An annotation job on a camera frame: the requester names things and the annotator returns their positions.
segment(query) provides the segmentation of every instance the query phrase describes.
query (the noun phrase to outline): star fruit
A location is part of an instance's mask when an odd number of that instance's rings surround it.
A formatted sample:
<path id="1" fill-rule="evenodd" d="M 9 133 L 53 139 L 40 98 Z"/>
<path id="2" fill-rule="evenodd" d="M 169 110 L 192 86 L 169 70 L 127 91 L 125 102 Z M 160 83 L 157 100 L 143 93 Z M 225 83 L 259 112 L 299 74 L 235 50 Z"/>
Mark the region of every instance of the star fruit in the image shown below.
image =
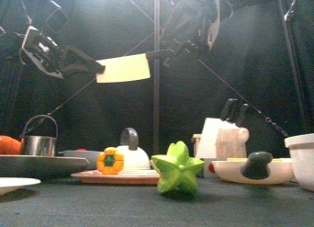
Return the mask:
<path id="1" fill-rule="evenodd" d="M 204 162 L 188 156 L 188 149 L 183 142 L 169 145 L 167 154 L 152 155 L 152 167 L 159 173 L 156 190 L 163 194 L 173 189 L 196 194 L 199 185 L 196 174 Z"/>

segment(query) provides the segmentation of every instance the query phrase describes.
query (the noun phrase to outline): orange fruit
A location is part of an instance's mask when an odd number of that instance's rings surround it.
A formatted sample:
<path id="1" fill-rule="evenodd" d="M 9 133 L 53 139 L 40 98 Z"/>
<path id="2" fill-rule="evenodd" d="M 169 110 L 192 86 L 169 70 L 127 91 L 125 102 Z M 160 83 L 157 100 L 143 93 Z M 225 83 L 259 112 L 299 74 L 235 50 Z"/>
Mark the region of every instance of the orange fruit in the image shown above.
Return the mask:
<path id="1" fill-rule="evenodd" d="M 6 135 L 0 135 L 0 154 L 20 154 L 21 143 Z"/>

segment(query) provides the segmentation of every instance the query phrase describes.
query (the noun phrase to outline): gray tray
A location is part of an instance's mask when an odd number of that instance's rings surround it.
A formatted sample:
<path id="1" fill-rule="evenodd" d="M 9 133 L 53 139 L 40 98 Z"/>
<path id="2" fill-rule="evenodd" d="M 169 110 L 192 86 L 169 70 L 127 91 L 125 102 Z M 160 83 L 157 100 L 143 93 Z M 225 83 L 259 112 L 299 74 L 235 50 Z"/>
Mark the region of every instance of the gray tray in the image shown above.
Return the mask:
<path id="1" fill-rule="evenodd" d="M 88 166 L 85 158 L 0 155 L 1 177 L 58 178 L 81 172 Z"/>

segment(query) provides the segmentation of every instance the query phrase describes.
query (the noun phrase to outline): stainless steel pitcher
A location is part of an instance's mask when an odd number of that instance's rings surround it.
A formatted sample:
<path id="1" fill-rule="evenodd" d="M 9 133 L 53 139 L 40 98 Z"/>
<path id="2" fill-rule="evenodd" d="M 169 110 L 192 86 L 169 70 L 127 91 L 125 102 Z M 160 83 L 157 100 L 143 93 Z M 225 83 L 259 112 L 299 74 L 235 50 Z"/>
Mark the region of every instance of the stainless steel pitcher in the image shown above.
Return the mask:
<path id="1" fill-rule="evenodd" d="M 24 136 L 26 133 L 26 128 L 29 123 L 38 118 L 49 119 L 54 124 L 54 137 L 49 136 Z M 57 137 L 57 124 L 54 119 L 48 115 L 36 115 L 32 117 L 24 126 L 22 130 L 22 141 L 21 141 L 21 151 L 22 155 L 32 155 L 32 156 L 53 156 L 54 154 L 54 143 Z"/>

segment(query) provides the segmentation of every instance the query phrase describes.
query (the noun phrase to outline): bell pepper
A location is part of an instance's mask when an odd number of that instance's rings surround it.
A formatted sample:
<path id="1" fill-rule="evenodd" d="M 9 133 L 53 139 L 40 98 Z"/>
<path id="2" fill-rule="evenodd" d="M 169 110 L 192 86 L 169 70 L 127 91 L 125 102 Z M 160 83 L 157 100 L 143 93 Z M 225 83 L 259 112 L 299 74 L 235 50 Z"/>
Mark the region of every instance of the bell pepper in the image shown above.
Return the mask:
<path id="1" fill-rule="evenodd" d="M 97 171 L 102 175 L 117 175 L 124 166 L 124 155 L 108 147 L 97 156 Z"/>

